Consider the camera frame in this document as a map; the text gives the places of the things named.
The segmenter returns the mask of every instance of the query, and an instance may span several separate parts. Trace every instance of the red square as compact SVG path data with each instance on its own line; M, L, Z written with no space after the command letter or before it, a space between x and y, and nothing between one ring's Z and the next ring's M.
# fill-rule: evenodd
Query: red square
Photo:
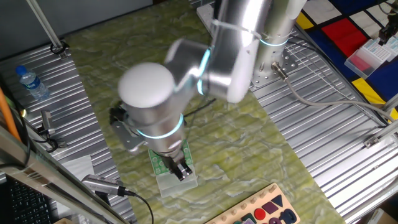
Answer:
M334 22L322 30L347 57L368 41L348 19Z
M371 67L368 63L366 63L364 60L356 55L353 55L350 59L351 62L361 71L365 71L366 69Z

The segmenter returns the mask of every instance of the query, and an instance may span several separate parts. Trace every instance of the aluminum slotted panel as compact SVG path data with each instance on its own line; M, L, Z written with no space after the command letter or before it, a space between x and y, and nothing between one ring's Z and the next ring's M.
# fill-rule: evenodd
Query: aluminum slotted panel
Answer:
M50 99L37 101L18 82L14 71L18 65L33 69L49 88ZM90 101L80 81L73 59L66 60L50 52L49 46L0 62L0 74L20 103L28 111L27 119L38 128L41 125L41 110L50 110L55 125L55 139L66 141L66 149L52 153L59 162L67 162L82 156L91 156L96 175L119 178L111 153L105 143ZM127 198L109 196L112 207L125 219L135 220Z
M290 43L288 46L299 58L291 55L299 68L289 74L289 80L299 95L310 101L326 102L345 100L344 94L352 100L363 101L341 74L331 69L317 53ZM329 80L342 94L326 83L330 83ZM381 124L353 105L304 105L280 79L260 88L252 87L251 90L347 222L363 216L398 191L396 187L353 216L345 217L398 177L398 147L395 144L379 144L370 149L363 144L381 130Z

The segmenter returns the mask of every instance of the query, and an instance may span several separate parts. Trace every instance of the wooden puzzle board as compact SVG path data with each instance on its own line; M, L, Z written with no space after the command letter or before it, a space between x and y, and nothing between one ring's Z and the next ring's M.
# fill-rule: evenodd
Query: wooden puzzle board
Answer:
M275 183L258 191L206 224L297 224L297 215Z

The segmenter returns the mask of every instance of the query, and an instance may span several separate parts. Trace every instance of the black keyboard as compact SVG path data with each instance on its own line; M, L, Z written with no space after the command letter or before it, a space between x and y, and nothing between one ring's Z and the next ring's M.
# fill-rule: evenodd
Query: black keyboard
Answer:
M49 200L42 193L7 177L0 198L0 223L51 224Z

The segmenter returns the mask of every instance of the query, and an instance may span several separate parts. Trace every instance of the gray cable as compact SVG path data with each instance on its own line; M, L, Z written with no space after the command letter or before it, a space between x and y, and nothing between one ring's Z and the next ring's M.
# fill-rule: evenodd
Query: gray cable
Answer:
M302 103L305 103L306 105L310 105L310 106L331 106L331 105L341 105L341 104L352 104L352 105L361 105L364 107L367 107L369 109L372 109L376 112L378 112L379 114L381 114L382 116L384 116L385 118L389 119L391 122L394 122L394 118L392 118L388 113L384 112L383 110L370 105L369 103L364 103L364 102L359 102L359 101L354 101L354 100L341 100L341 101L334 101L334 102L324 102L324 103L315 103L315 102L311 102L308 101L304 98L302 98L293 88L292 84L290 83L289 79L285 80L286 85L290 88L290 90L292 91L293 95L300 100Z

